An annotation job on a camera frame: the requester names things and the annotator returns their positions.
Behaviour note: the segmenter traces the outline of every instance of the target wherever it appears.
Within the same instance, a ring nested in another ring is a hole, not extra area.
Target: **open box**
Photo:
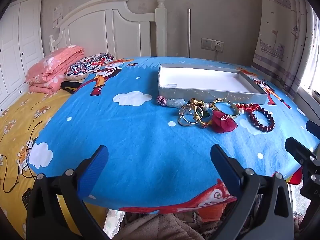
[[[161,64],[159,95],[166,99],[191,98],[212,102],[263,105],[268,94],[240,70],[205,65]]]

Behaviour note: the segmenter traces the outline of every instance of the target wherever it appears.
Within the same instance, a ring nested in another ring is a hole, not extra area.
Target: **headboard panel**
[[[92,0],[72,10],[50,35],[50,50],[69,45],[85,48],[85,56],[108,52],[116,59],[150,56],[150,22],[156,22],[157,56],[166,56],[167,10],[157,0],[155,13],[132,13],[129,0]]]

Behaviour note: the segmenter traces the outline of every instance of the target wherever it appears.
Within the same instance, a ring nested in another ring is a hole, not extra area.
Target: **dark red bead bracelet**
[[[266,118],[269,120],[269,126],[263,126],[263,124],[260,124],[258,119],[256,118],[256,115],[252,111],[248,112],[250,121],[257,128],[259,128],[259,130],[263,132],[271,132],[275,128],[275,120],[273,119],[272,115],[268,111],[266,111],[264,108],[261,108],[261,106],[257,108],[257,111],[263,113],[266,116]]]

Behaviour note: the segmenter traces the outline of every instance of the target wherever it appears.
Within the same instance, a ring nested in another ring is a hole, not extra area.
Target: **sheer curtain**
[[[299,86],[312,83],[318,51],[318,18],[307,0],[262,0],[252,67],[266,80],[293,99]]]

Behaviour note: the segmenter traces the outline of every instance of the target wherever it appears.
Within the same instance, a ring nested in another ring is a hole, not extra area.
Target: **pink quilt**
[[[27,73],[26,82],[30,92],[53,94],[66,80],[65,70],[84,57],[84,49],[71,45],[57,49],[41,61],[34,64]]]

